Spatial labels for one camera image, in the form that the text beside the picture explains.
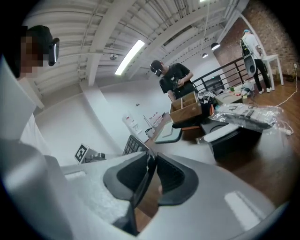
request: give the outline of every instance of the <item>brick wall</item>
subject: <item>brick wall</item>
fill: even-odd
[[[250,0],[243,15],[256,31],[267,55],[278,54],[283,74],[291,75],[293,64],[300,62],[299,56],[280,21],[259,0]],[[239,18],[222,40],[221,47],[214,52],[221,66],[241,57],[240,38],[244,29],[248,27]],[[271,67],[275,69],[276,65],[272,63]]]

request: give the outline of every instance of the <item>cardboard box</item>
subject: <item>cardboard box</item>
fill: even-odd
[[[174,123],[202,114],[201,104],[195,92],[191,92],[172,102],[169,114]]]
[[[215,96],[215,100],[219,105],[229,104],[229,103],[243,103],[243,99],[241,96],[236,96],[228,92],[223,92]]]

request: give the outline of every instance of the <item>white ceiling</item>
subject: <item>white ceiling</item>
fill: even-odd
[[[148,78],[149,64],[154,59],[167,64],[184,62],[208,49],[224,34],[224,27],[241,1],[248,2],[44,0],[23,24],[49,27],[53,37],[60,39],[60,57],[34,79],[36,90],[45,96],[83,79],[108,85]],[[177,34],[186,27],[187,31]],[[164,46],[175,34],[178,36]],[[123,76],[116,77],[117,67],[139,39],[145,47]],[[117,60],[110,60],[111,53],[119,56]]]

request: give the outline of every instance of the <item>camera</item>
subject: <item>camera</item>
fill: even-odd
[[[118,55],[113,53],[113,54],[111,54],[111,56],[109,58],[110,58],[110,60],[114,61],[118,58]]]

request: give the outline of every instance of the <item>white table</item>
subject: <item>white table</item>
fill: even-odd
[[[279,70],[280,81],[281,81],[281,85],[283,85],[284,82],[283,82],[283,76],[282,76],[281,65],[280,65],[280,61],[279,61],[279,58],[278,58],[278,54],[262,57],[262,61],[264,63],[266,63],[267,68],[268,68],[268,72],[269,72],[270,79],[271,79],[271,87],[272,87],[273,91],[275,90],[275,86],[274,86],[274,79],[273,79],[273,74],[272,74],[272,69],[271,69],[270,62],[272,62],[274,60],[277,60],[277,66],[278,66],[278,70]]]

